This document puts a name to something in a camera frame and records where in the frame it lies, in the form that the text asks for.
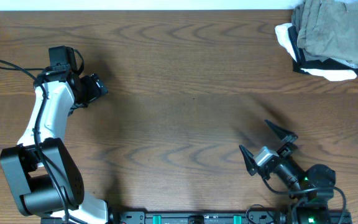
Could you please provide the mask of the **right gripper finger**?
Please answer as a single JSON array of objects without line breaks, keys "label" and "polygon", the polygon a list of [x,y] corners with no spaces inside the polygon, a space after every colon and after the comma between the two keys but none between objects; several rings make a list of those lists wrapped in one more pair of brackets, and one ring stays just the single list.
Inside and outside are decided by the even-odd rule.
[{"label": "right gripper finger", "polygon": [[257,166],[256,162],[254,161],[254,158],[253,158],[254,155],[248,149],[246,149],[243,145],[239,145],[239,149],[240,149],[242,156],[244,158],[244,162],[245,162],[246,169],[247,169],[248,173],[251,176],[255,175],[257,173],[258,166]]},{"label": "right gripper finger", "polygon": [[265,119],[264,121],[282,142],[294,143],[298,139],[298,135],[293,131],[281,128],[267,119]]}]

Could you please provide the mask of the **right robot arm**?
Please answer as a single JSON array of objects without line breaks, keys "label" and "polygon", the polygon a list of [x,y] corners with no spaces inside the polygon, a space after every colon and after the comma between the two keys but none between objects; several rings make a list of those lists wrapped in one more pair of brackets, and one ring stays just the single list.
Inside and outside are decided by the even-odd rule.
[{"label": "right robot arm", "polygon": [[301,168],[292,158],[298,149],[298,135],[281,128],[269,120],[267,126],[281,140],[277,150],[264,146],[257,154],[243,145],[239,149],[244,158],[247,172],[259,175],[267,188],[277,195],[287,195],[296,202],[274,214],[268,212],[273,223],[332,223],[328,201],[336,190],[336,173],[323,164],[308,170]]}]

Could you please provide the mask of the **khaki green shorts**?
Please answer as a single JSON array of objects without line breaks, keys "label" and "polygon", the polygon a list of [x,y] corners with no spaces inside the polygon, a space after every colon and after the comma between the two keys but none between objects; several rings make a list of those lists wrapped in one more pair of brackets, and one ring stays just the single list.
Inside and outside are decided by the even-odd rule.
[{"label": "khaki green shorts", "polygon": [[291,16],[297,46],[312,58],[358,64],[358,1],[306,0]]}]

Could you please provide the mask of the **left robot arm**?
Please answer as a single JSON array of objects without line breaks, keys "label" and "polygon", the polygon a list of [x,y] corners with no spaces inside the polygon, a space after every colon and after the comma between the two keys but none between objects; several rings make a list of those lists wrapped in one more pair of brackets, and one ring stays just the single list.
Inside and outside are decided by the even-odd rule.
[{"label": "left robot arm", "polygon": [[3,149],[0,165],[18,211],[42,223],[108,223],[104,200],[85,192],[83,178],[64,145],[68,117],[108,93],[96,74],[82,75],[79,51],[48,50],[50,65],[34,77],[35,105],[16,146]]}]

